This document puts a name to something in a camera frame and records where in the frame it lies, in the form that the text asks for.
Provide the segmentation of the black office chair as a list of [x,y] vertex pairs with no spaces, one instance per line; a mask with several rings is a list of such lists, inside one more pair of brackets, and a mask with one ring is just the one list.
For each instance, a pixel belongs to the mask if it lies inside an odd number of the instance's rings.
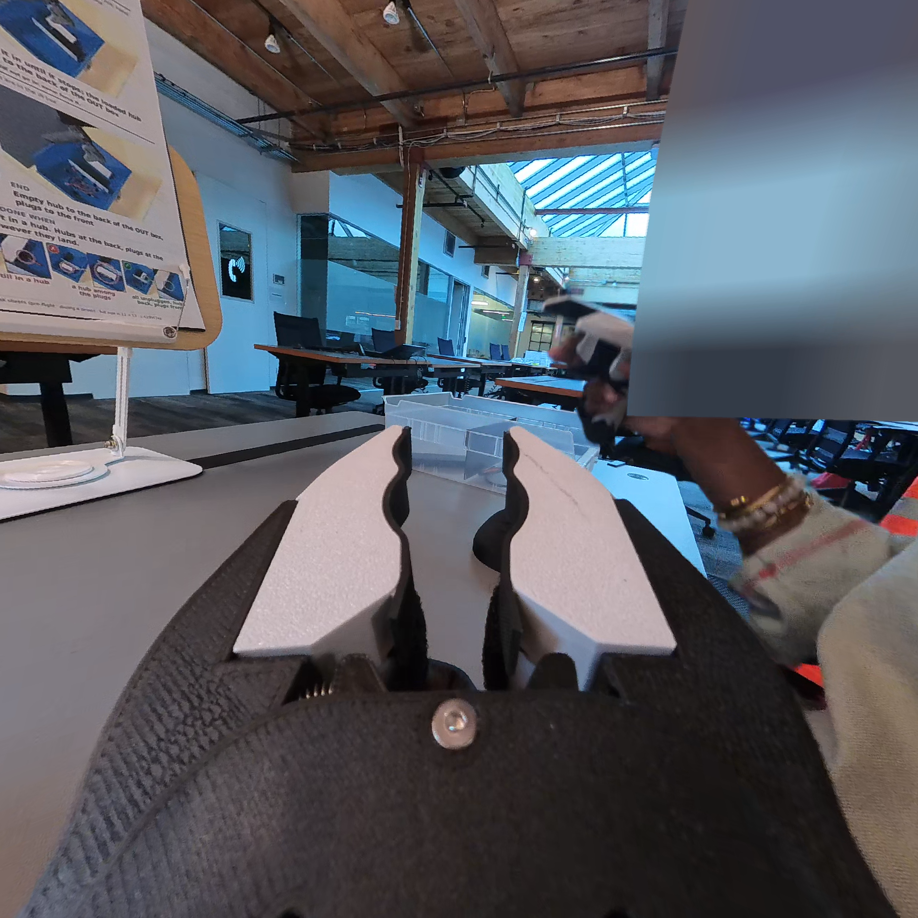
[[[279,347],[318,350],[325,345],[318,320],[314,317],[299,317],[275,312],[273,323]],[[311,407],[318,414],[330,413],[333,408],[349,404],[360,398],[360,392],[357,389],[341,384],[340,379],[333,384],[327,383],[325,364],[311,363],[302,370],[298,367],[298,363],[292,363],[284,358],[278,359],[278,373],[273,390],[280,399],[297,401],[300,379],[307,383],[304,390],[310,396]]]

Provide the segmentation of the rounded wooden poster board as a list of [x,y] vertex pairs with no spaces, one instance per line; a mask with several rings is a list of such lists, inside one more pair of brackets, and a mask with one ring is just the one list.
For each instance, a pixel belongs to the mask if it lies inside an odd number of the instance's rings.
[[214,273],[203,203],[197,179],[183,157],[168,146],[193,291],[204,329],[181,328],[174,339],[120,340],[29,335],[2,332],[2,351],[114,354],[116,347],[167,351],[202,350],[219,337],[223,326],[219,287]]

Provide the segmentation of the clear plastic bin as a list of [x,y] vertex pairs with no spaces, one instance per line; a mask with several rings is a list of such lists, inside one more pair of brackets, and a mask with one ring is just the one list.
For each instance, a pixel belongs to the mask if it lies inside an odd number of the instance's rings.
[[591,470],[600,447],[588,441],[577,413],[482,396],[421,393],[385,396],[387,427],[411,430],[412,468],[469,487],[505,494],[504,433],[514,425]]

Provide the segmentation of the instruction poster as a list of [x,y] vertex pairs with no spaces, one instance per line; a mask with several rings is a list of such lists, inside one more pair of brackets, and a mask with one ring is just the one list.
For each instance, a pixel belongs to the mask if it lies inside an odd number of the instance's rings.
[[1,3],[2,334],[204,330],[142,5]]

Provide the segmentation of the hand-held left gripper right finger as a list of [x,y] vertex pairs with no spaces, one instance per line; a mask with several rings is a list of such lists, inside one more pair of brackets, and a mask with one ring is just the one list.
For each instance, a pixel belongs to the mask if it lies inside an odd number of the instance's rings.
[[523,427],[504,433],[502,463],[517,526],[488,608],[485,688],[521,688],[552,656],[581,690],[607,655],[671,656],[676,637],[612,494]]

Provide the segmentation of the white poster stand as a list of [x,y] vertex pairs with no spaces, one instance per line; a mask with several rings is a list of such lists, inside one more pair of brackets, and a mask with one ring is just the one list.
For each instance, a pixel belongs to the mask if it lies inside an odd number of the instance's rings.
[[128,444],[130,347],[118,349],[114,422],[95,449],[1,463],[3,522],[199,476],[200,465]]

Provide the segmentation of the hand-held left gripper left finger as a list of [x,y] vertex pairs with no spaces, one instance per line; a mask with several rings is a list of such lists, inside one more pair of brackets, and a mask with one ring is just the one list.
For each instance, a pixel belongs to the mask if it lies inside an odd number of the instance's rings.
[[391,426],[344,455],[295,501],[233,652],[369,657],[395,690],[429,672],[407,535],[411,434]]

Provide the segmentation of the black door sign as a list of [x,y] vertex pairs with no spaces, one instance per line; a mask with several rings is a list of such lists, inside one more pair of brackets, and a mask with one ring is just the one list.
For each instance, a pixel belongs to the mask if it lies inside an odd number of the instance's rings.
[[253,263],[251,234],[220,222],[219,287],[223,296],[253,301]]

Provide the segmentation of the person's right hand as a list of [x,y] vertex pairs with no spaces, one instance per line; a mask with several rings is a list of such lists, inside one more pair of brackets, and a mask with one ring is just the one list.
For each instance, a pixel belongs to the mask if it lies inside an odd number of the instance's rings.
[[682,460],[708,500],[735,514],[777,500],[792,485],[735,419],[625,417],[648,444]]

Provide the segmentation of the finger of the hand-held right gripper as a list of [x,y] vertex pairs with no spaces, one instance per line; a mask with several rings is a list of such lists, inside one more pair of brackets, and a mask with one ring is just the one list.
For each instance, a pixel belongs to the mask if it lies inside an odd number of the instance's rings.
[[616,314],[592,311],[575,326],[575,354],[580,362],[614,362],[632,350],[634,324]]

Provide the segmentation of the wooden desk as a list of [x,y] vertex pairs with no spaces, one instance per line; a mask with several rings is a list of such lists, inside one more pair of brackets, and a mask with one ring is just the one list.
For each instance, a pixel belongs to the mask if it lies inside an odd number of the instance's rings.
[[254,348],[274,356],[279,368],[288,372],[286,382],[278,391],[283,393],[285,386],[293,386],[297,418],[309,417],[314,412],[329,414],[337,407],[358,401],[361,392],[344,384],[345,379],[420,379],[429,368],[425,358],[401,360],[347,351],[260,344],[255,344]]
[[510,376],[498,378],[495,385],[507,400],[534,404],[576,406],[583,397],[585,381],[557,376]]

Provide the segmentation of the black quilted wrist rest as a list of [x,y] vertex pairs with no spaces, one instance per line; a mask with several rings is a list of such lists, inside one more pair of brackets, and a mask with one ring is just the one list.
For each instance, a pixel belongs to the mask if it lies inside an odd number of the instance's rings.
[[485,567],[501,573],[505,550],[509,548],[517,529],[513,515],[507,509],[492,514],[476,531],[473,555]]

